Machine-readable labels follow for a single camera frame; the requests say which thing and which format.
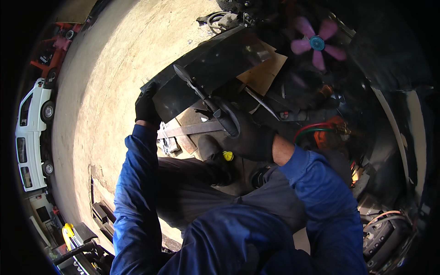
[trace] blue long-sleeve shirt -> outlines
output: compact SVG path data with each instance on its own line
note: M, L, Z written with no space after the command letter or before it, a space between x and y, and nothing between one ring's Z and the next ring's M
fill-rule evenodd
M326 159L295 147L280 170L304 202L311 255L296 250L278 217L246 205L213 209L194 220L182 249L161 253L154 203L157 134L135 125L115 192L116 257L111 274L366 274L357 202ZM249 262L257 256L253 267Z

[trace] blue fan hub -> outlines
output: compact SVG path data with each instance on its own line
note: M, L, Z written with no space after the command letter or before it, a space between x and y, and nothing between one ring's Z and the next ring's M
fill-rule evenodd
M315 51L322 51L325 48L324 40L317 35L310 38L310 46Z

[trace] angle grinder handle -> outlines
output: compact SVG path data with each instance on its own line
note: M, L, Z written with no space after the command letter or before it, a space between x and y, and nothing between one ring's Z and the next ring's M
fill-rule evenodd
M238 129L232 119L220 108L214 112L214 117L220 122L223 128L231 135L231 137L238 136Z

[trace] cooling fan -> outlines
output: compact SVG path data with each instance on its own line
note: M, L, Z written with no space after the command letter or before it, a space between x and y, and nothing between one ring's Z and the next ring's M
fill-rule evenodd
M329 55L339 61L347 59L344 50L325 43L325 41L332 37L337 31L337 24L334 21L324 19L318 35L315 34L310 22L303 16L296 19L295 28L300 33L304 34L304 38L308 39L293 40L290 45L293 53L300 55L313 49L312 64L319 70L326 69L322 51L326 51Z

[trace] tire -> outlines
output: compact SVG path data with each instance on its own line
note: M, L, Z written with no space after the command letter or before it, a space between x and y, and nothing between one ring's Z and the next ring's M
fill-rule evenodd
M44 122L52 121L55 115L55 104L48 100L43 104L41 108L41 120Z
M236 11L237 8L232 0L216 0L222 11Z
M44 85L43 88L44 89L53 89L55 87L55 82L56 82L56 78L57 78L57 72L56 72L56 68L52 68L49 72L48 72L48 76L46 77L46 80L44 81Z
M45 161L42 167L44 175L52 176L54 174L54 164L52 161Z
M72 30L69 30L66 32L66 35L64 36L67 40L72 40L75 37L75 32Z

